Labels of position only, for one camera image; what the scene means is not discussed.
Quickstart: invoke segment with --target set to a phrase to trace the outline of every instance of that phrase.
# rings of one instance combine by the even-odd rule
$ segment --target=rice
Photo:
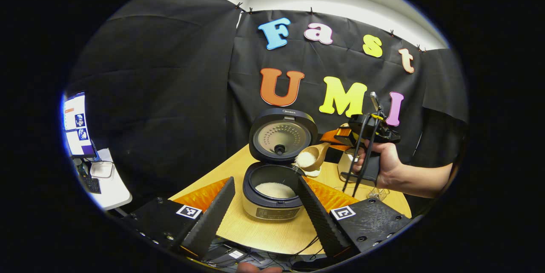
[[[310,167],[316,162],[316,157],[309,152],[302,152],[295,158],[295,163],[300,168]]]
[[[295,196],[295,192],[292,188],[285,184],[279,184],[278,182],[264,182],[258,184],[255,189],[264,195],[274,198],[292,198]]]

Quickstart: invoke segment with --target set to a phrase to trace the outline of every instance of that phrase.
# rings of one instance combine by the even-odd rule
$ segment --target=pink letter
[[[403,94],[397,92],[390,92],[392,98],[392,106],[390,107],[390,114],[386,119],[386,124],[391,126],[399,125],[399,110],[401,109],[401,101],[405,98]]]
[[[310,23],[308,24],[308,28],[319,28],[319,29],[307,29],[305,30],[305,38],[313,41],[320,41],[322,44],[332,44],[333,40],[331,39],[331,35],[333,34],[333,30],[329,28],[329,26],[319,23]]]

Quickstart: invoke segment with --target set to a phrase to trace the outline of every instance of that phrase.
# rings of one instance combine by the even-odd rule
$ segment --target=wire basket
[[[378,189],[378,188],[375,187],[367,195],[367,198],[374,197],[374,198],[380,199],[381,201],[384,201],[384,199],[389,195],[389,193],[390,193],[390,190],[388,190],[388,189]]]

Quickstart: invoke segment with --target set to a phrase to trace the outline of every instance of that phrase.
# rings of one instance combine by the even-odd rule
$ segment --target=black curtain
[[[258,27],[286,17],[288,43],[267,50],[267,38]],[[308,40],[304,36],[310,23],[321,23],[333,30],[332,44]],[[383,55],[370,56],[363,51],[363,36],[371,34],[381,40]],[[407,48],[414,73],[403,69],[399,50]],[[260,95],[263,68],[279,69],[276,95],[284,96],[290,79],[288,71],[300,71],[296,101],[286,108],[301,110],[312,116],[319,133],[348,121],[337,110],[333,114],[319,111],[327,85],[324,77],[340,79],[345,92],[353,83],[367,86],[362,112],[374,112],[369,93],[377,93],[385,113],[391,106],[390,92],[403,94],[399,112],[402,136],[397,145],[400,160],[421,167],[439,167],[452,163],[459,151],[468,122],[467,87],[461,66],[450,49],[421,51],[413,44],[389,32],[358,21],[329,14],[305,11],[256,11],[243,13],[234,40],[229,69],[229,107],[227,108],[228,155],[248,142],[251,123],[263,109],[272,108]],[[413,213],[419,212],[429,199],[407,196]]]
[[[90,137],[134,197],[180,191],[227,158],[240,12],[227,0],[131,0],[80,55],[66,92],[87,92]]]

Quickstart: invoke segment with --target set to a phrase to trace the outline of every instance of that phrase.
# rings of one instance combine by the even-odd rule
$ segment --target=blue letter
[[[269,42],[269,44],[267,44],[267,49],[270,50],[288,44],[288,40],[280,38],[280,35],[284,37],[288,36],[288,28],[286,28],[284,25],[289,24],[292,24],[292,22],[283,17],[281,19],[270,21],[257,27],[257,29],[263,30],[263,32],[265,32],[265,37]]]

